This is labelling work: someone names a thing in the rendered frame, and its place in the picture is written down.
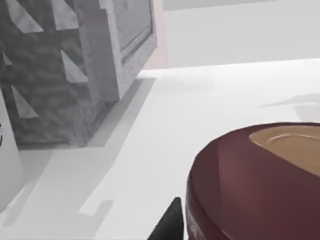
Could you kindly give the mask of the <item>grey cabinet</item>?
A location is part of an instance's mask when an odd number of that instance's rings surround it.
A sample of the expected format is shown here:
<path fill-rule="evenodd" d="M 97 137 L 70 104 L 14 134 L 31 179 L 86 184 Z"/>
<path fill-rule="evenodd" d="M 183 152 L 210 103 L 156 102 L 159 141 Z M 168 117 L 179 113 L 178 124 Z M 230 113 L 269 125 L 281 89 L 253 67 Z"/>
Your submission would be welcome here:
<path fill-rule="evenodd" d="M 85 146 L 156 47 L 154 0 L 0 0 L 16 142 Z"/>

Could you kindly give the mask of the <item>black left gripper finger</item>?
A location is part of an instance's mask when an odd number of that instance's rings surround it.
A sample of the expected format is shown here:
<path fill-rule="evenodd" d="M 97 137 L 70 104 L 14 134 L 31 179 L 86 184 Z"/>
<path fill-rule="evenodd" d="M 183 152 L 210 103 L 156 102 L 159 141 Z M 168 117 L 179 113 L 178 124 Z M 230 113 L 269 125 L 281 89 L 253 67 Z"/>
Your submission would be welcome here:
<path fill-rule="evenodd" d="M 184 240 L 184 229 L 182 201 L 175 197 L 147 240 Z"/>

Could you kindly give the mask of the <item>dark red can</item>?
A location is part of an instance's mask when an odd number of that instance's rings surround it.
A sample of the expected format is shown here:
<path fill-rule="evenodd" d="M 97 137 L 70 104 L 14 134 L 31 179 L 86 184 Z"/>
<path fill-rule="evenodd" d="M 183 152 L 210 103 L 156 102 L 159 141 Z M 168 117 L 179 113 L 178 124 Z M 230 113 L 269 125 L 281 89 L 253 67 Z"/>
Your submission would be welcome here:
<path fill-rule="evenodd" d="M 195 157 L 188 240 L 320 240 L 320 177 L 252 143 L 265 124 L 226 133 Z"/>

